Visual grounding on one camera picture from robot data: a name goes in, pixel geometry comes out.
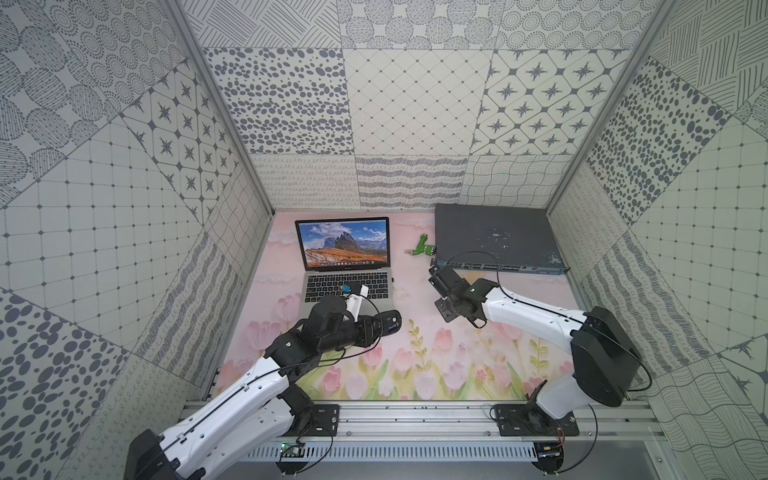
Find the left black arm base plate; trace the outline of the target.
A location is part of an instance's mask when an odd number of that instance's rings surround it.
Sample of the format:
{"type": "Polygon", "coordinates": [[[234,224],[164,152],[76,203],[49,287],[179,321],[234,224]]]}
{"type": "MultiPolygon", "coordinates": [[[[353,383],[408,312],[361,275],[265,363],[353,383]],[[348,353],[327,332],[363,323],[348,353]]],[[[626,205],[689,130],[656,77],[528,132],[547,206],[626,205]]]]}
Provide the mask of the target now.
{"type": "Polygon", "coordinates": [[[338,431],[339,404],[313,404],[294,416],[286,436],[335,437],[338,431]]]}

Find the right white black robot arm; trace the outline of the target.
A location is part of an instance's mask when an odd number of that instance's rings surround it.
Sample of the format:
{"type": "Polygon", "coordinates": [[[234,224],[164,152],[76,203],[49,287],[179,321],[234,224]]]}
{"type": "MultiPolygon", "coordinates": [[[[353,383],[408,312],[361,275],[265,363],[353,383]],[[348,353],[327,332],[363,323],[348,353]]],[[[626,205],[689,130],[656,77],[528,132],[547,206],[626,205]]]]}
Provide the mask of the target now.
{"type": "Polygon", "coordinates": [[[519,414],[522,420],[543,429],[593,402],[622,405],[642,360],[609,310],[555,307],[511,293],[486,278],[470,284],[448,265],[435,265],[429,273],[429,283],[440,296],[435,305],[445,321],[463,317],[477,329],[515,327],[571,356],[573,372],[537,386],[519,414]]]}

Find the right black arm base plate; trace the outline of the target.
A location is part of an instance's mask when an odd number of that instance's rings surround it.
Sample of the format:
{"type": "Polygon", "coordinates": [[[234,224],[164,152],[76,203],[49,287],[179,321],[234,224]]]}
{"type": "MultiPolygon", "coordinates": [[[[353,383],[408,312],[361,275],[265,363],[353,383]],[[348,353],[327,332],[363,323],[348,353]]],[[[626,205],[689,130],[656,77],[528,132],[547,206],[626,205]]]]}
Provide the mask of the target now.
{"type": "Polygon", "coordinates": [[[537,406],[529,407],[527,404],[496,404],[490,408],[489,416],[496,423],[502,437],[571,437],[580,434],[571,413],[562,419],[553,419],[537,406]]]}

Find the black wireless mouse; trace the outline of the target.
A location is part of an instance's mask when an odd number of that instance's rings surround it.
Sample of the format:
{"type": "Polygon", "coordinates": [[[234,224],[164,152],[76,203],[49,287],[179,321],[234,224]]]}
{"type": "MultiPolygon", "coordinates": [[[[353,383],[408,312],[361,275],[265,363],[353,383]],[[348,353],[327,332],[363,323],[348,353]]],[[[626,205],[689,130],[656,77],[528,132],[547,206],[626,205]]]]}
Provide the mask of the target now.
{"type": "Polygon", "coordinates": [[[398,310],[380,312],[375,316],[380,326],[380,336],[387,337],[397,333],[402,327],[402,316],[398,310]]]}

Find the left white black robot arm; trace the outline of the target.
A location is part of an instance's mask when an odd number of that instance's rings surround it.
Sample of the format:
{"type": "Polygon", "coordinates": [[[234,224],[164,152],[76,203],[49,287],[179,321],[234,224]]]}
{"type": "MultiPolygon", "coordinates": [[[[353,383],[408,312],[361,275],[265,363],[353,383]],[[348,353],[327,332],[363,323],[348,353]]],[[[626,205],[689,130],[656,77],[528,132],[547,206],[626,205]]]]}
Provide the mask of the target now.
{"type": "Polygon", "coordinates": [[[370,347],[398,332],[396,310],[363,315],[361,295],[326,296],[279,335],[245,374],[188,418],[130,444],[126,479],[215,479],[259,445],[311,427],[313,401],[297,382],[324,353],[370,347]]]}

